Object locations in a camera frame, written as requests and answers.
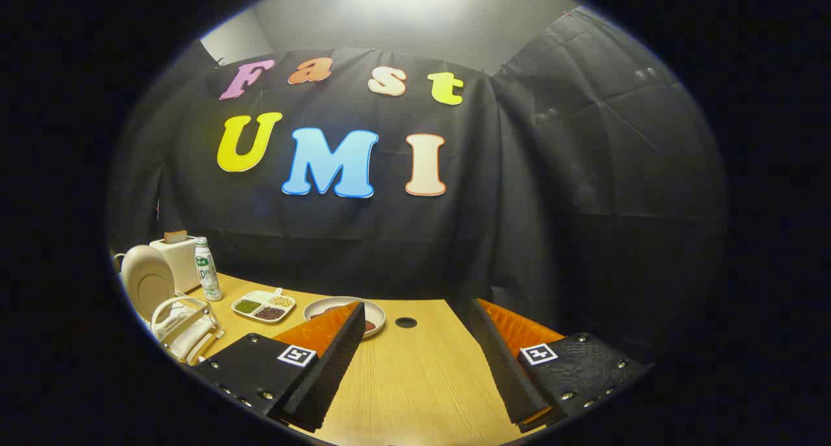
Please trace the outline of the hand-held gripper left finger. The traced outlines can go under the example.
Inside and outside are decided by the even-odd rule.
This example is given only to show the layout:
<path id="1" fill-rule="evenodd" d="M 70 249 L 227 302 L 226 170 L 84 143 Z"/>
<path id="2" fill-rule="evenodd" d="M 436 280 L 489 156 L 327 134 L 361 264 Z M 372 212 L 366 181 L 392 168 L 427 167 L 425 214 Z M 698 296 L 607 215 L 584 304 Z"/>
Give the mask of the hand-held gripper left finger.
<path id="1" fill-rule="evenodd" d="M 365 304 L 353 301 L 278 336 L 248 333 L 193 372 L 247 410 L 312 433 L 323 426 L 365 322 Z"/>

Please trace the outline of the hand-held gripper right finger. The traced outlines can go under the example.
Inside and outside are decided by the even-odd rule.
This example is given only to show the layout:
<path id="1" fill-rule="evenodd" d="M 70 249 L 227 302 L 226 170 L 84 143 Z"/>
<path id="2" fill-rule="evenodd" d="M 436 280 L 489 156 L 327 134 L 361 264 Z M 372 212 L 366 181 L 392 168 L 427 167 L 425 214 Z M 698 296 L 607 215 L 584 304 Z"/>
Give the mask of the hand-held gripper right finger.
<path id="1" fill-rule="evenodd" d="M 470 332 L 522 433 L 596 410 L 652 369 L 594 334 L 563 336 L 482 299 L 470 304 Z"/>

